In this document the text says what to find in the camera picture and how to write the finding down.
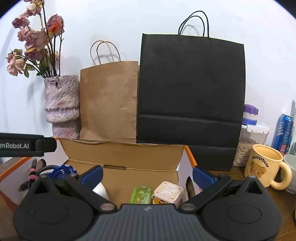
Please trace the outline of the pale green bowl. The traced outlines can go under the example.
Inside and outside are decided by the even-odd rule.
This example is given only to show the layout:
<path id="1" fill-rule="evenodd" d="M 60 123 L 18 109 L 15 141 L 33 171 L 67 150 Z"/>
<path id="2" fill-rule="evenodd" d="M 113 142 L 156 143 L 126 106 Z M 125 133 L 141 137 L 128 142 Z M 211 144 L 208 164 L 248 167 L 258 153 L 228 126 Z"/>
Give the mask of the pale green bowl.
<path id="1" fill-rule="evenodd" d="M 290 180 L 290 183 L 285 190 L 291 194 L 295 194 L 296 193 L 296 180 L 295 180 L 296 156 L 287 154 L 283 157 L 283 162 L 287 166 L 289 166 L 288 180 Z"/>

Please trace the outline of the white tape roll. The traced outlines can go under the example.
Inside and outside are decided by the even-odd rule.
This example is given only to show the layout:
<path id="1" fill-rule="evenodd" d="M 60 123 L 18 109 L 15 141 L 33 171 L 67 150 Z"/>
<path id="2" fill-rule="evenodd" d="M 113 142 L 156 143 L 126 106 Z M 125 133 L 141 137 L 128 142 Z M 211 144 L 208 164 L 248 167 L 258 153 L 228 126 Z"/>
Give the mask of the white tape roll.
<path id="1" fill-rule="evenodd" d="M 93 188 L 92 191 L 95 192 L 96 194 L 98 194 L 99 196 L 103 197 L 104 199 L 109 200 L 106 188 L 104 187 L 104 185 L 101 182 L 99 184 L 97 184 Z"/>

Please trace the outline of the dried pink rose bouquet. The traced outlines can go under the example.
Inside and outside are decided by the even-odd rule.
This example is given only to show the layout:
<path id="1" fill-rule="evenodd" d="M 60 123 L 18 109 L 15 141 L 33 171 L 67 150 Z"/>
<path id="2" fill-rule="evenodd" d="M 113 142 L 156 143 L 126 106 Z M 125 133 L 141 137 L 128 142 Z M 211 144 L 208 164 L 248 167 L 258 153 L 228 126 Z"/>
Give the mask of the dried pink rose bouquet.
<path id="1" fill-rule="evenodd" d="M 8 53 L 6 71 L 13 76 L 23 74 L 29 77 L 30 71 L 36 71 L 43 78 L 60 77 L 64 20 L 57 14 L 47 19 L 44 1 L 29 3 L 26 11 L 12 21 L 25 49 Z"/>

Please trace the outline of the blue plastic lid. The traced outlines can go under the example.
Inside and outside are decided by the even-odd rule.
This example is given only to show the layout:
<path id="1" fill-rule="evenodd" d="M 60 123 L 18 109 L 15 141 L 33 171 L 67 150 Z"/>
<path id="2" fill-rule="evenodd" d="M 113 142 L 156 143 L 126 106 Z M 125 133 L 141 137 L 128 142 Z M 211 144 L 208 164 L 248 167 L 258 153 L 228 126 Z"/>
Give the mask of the blue plastic lid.
<path id="1" fill-rule="evenodd" d="M 76 174 L 76 170 L 72 166 L 61 165 L 55 167 L 53 171 L 49 174 L 49 177 L 52 180 L 61 180 L 67 177 L 70 174 Z"/>

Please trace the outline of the clear food container with seeds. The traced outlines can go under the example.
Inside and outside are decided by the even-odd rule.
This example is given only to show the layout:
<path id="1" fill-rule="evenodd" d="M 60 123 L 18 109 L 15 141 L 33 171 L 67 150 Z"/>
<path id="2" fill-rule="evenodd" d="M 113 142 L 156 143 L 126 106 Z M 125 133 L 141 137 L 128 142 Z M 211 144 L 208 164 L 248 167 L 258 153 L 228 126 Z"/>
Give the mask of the clear food container with seeds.
<path id="1" fill-rule="evenodd" d="M 265 144 L 268 134 L 269 126 L 259 121 L 255 126 L 241 125 L 241 132 L 233 166 L 245 167 L 251 153 L 252 146 L 255 144 Z"/>

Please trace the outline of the pink knitted textured vase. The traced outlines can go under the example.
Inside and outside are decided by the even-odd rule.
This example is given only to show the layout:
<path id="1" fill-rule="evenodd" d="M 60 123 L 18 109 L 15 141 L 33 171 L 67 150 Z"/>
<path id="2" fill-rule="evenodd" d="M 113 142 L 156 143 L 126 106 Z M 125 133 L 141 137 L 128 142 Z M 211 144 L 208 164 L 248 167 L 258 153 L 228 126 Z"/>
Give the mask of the pink knitted textured vase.
<path id="1" fill-rule="evenodd" d="M 80 82 L 77 75 L 44 79 L 46 121 L 52 125 L 54 137 L 79 138 Z"/>

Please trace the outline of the brown paper bag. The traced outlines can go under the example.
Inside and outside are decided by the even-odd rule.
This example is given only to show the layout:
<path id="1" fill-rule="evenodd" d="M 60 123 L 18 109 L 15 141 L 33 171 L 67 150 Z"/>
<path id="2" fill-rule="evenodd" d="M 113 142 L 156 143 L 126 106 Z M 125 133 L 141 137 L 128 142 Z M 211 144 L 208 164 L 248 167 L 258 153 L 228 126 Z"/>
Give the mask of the brown paper bag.
<path id="1" fill-rule="evenodd" d="M 80 71 L 80 138 L 135 143 L 137 61 L 98 63 Z"/>

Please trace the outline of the orange cardboard box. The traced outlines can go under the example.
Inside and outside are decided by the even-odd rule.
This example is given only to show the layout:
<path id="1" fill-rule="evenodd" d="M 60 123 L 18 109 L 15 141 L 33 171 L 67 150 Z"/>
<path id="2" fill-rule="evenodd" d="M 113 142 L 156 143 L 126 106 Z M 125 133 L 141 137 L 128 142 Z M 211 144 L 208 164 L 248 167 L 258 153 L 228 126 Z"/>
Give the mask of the orange cardboard box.
<path id="1" fill-rule="evenodd" d="M 95 165 L 103 168 L 102 184 L 109 200 L 120 206 L 128 203 L 137 186 L 155 190 L 162 182 L 182 186 L 183 200 L 199 194 L 193 181 L 196 161 L 188 146 L 125 144 L 58 138 L 55 152 L 43 156 L 49 165 L 72 166 L 79 175 Z"/>

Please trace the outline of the black paper bag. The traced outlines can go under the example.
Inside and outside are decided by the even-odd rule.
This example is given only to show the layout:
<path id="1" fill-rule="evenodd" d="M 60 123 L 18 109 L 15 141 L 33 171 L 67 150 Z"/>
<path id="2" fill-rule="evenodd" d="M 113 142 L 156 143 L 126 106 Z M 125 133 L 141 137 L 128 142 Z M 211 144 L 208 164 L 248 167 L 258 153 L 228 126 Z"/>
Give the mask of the black paper bag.
<path id="1" fill-rule="evenodd" d="M 142 36 L 137 142 L 187 145 L 207 170 L 232 168 L 243 118 L 245 53 L 239 43 L 209 36 Z"/>

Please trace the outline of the yellow bear mug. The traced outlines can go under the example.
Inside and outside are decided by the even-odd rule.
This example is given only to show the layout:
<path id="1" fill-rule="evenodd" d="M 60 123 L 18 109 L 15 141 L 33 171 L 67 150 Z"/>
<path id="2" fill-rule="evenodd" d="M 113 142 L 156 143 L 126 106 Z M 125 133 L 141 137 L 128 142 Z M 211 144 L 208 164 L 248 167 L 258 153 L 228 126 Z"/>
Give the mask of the yellow bear mug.
<path id="1" fill-rule="evenodd" d="M 252 175 L 259 179 L 264 187 L 271 186 L 276 190 L 284 190 L 290 183 L 288 180 L 288 168 L 283 162 L 283 155 L 276 149 L 262 144 L 252 146 L 244 176 L 247 178 Z M 278 171 L 284 172 L 281 182 L 276 182 L 275 178 Z"/>

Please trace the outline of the blue soda can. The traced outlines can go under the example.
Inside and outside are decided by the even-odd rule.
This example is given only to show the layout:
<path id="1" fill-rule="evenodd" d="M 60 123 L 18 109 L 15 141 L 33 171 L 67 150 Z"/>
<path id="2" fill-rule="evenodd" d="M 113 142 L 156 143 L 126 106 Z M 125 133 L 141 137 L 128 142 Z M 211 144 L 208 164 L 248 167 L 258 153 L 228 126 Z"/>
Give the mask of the blue soda can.
<path id="1" fill-rule="evenodd" d="M 292 136 L 293 117 L 282 114 L 277 122 L 272 147 L 285 154 Z"/>

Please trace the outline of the purple lidded small jar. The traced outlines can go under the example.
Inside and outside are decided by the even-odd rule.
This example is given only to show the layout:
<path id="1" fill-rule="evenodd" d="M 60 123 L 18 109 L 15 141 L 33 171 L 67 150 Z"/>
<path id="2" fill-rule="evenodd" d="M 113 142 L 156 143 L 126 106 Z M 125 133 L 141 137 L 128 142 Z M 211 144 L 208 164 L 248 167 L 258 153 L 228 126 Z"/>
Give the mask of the purple lidded small jar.
<path id="1" fill-rule="evenodd" d="M 244 111 L 243 111 L 242 124 L 245 126 L 246 125 L 255 126 L 257 124 L 257 119 L 258 119 L 258 109 L 251 104 L 245 104 Z"/>

